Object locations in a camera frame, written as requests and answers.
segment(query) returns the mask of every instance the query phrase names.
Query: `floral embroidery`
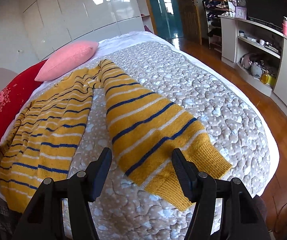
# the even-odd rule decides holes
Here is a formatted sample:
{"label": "floral embroidery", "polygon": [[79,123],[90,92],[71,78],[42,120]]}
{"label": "floral embroidery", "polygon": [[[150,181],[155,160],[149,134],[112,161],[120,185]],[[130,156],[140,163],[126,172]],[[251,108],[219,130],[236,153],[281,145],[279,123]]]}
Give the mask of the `floral embroidery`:
{"label": "floral embroidery", "polygon": [[0,112],[2,111],[2,108],[5,106],[5,104],[10,102],[9,93],[10,93],[10,88],[8,87],[5,87],[0,92]]}

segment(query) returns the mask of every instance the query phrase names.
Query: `television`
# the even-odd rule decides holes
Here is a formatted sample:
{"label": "television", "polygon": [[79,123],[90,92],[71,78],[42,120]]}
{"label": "television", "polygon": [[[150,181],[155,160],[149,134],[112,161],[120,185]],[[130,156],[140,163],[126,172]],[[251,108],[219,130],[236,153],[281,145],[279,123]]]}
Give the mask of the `television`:
{"label": "television", "polygon": [[249,20],[273,25],[282,32],[283,17],[287,17],[287,5],[283,0],[247,0]]}

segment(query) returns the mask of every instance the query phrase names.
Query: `mattress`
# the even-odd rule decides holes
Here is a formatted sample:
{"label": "mattress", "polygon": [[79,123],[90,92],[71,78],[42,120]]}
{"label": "mattress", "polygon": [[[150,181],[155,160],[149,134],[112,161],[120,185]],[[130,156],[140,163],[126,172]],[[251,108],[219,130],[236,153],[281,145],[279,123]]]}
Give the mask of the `mattress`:
{"label": "mattress", "polygon": [[[183,106],[200,120],[213,145],[233,166],[223,179],[239,177],[252,196],[262,194],[277,169],[278,148],[259,111],[235,85],[147,32],[132,32],[101,41],[95,56],[78,68],[93,68],[104,58],[114,61],[144,87]],[[42,84],[30,100],[61,78]],[[94,90],[85,134],[68,177],[96,160],[103,147],[112,148],[105,116],[104,92]],[[193,209],[194,205],[181,212],[144,191],[121,172],[114,160],[101,196],[90,203],[100,239],[183,239]],[[219,229],[220,217],[219,199],[212,232]],[[66,200],[64,225],[66,235],[72,237]]]}

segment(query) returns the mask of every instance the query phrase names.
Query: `clock face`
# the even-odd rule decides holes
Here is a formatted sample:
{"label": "clock face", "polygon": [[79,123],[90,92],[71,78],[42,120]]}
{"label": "clock face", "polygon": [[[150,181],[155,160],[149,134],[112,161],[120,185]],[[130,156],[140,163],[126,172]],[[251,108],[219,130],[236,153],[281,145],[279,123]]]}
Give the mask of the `clock face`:
{"label": "clock face", "polygon": [[239,6],[244,7],[246,5],[246,0],[237,0],[237,3],[239,4]]}

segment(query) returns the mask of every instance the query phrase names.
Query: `red fabric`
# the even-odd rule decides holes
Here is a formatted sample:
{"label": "red fabric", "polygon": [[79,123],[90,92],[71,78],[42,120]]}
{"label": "red fabric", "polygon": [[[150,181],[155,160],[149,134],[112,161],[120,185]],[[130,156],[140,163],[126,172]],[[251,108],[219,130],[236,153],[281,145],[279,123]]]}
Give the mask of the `red fabric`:
{"label": "red fabric", "polygon": [[26,69],[0,92],[0,140],[32,92],[42,84],[34,79],[45,62]]}

